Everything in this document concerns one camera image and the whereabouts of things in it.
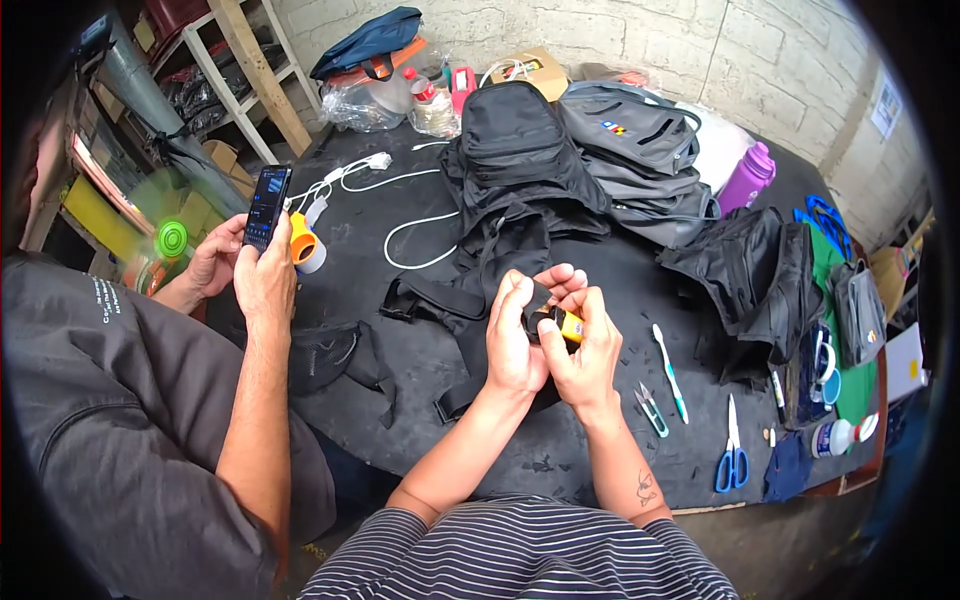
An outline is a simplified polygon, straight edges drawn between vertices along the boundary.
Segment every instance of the green fabric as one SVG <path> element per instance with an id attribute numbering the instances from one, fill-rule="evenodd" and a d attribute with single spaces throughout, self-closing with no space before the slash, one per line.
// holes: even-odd
<path id="1" fill-rule="evenodd" d="M 813 240 L 813 280 L 824 291 L 827 302 L 827 311 L 824 321 L 833 332 L 833 350 L 837 361 L 840 359 L 840 327 L 837 326 L 836 313 L 833 309 L 833 295 L 827 289 L 827 277 L 833 265 L 842 263 L 843 256 L 838 252 L 827 237 L 820 231 L 810 228 L 810 237 Z M 851 423 L 859 423 L 867 416 L 867 407 L 870 405 L 870 396 L 874 392 L 876 382 L 876 360 L 869 364 L 853 369 L 840 369 L 840 397 L 837 398 L 836 411 L 840 419 Z"/>

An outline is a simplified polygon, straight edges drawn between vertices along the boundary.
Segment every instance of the smartphone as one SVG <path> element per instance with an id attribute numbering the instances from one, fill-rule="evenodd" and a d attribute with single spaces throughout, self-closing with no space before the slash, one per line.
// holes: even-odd
<path id="1" fill-rule="evenodd" d="M 253 190 L 247 227 L 243 232 L 243 243 L 250 244 L 261 254 L 267 251 L 270 240 L 274 239 L 276 220 L 283 210 L 293 172 L 293 169 L 284 166 L 264 167 L 260 171 L 260 179 Z"/>

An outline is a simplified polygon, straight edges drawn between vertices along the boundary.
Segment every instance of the cinder block wall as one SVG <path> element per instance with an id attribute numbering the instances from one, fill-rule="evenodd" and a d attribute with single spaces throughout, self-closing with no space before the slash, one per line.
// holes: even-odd
<path id="1" fill-rule="evenodd" d="M 305 69 L 386 0 L 274 0 Z M 854 234 L 871 246 L 913 197 L 922 161 L 908 119 L 894 161 L 868 132 L 876 51 L 838 0 L 418 0 L 421 31 L 455 63 L 486 70 L 497 57 L 545 45 L 572 75 L 586 61 L 643 68 L 664 95 L 715 108 L 820 168 Z M 890 171 L 877 183 L 871 173 Z M 883 206 L 882 211 L 875 210 Z"/>

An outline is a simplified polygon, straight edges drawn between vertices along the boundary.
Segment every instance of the navy blue bag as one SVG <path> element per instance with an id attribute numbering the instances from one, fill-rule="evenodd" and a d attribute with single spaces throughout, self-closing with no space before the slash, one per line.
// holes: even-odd
<path id="1" fill-rule="evenodd" d="M 335 46 L 324 52 L 317 60 L 310 77 L 326 81 L 331 75 L 362 66 L 367 77 L 380 82 L 389 81 L 394 74 L 390 53 L 402 50 L 413 41 L 420 28 L 420 10 L 397 7 L 386 14 L 373 18 Z M 371 59 L 380 58 L 387 74 L 378 76 Z"/>

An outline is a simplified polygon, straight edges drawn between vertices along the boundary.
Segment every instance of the blue-handled scissors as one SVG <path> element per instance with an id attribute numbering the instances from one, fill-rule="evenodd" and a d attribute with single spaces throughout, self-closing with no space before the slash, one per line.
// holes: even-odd
<path id="1" fill-rule="evenodd" d="M 750 477 L 750 462 L 747 453 L 740 447 L 740 428 L 736 425 L 736 404 L 730 394 L 730 413 L 727 422 L 727 451 L 717 465 L 717 493 L 726 493 L 731 487 L 742 488 Z"/>

